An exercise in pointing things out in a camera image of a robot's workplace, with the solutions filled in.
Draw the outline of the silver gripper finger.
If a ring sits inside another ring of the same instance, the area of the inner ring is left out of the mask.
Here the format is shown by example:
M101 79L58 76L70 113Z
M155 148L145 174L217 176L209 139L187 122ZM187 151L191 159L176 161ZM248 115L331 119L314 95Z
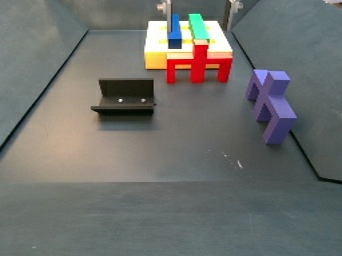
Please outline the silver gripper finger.
M167 20L167 30L172 30L172 2L171 0L160 0L156 9L163 13Z
M228 0L228 19L227 19L227 30L231 30L233 15L243 8L241 0Z

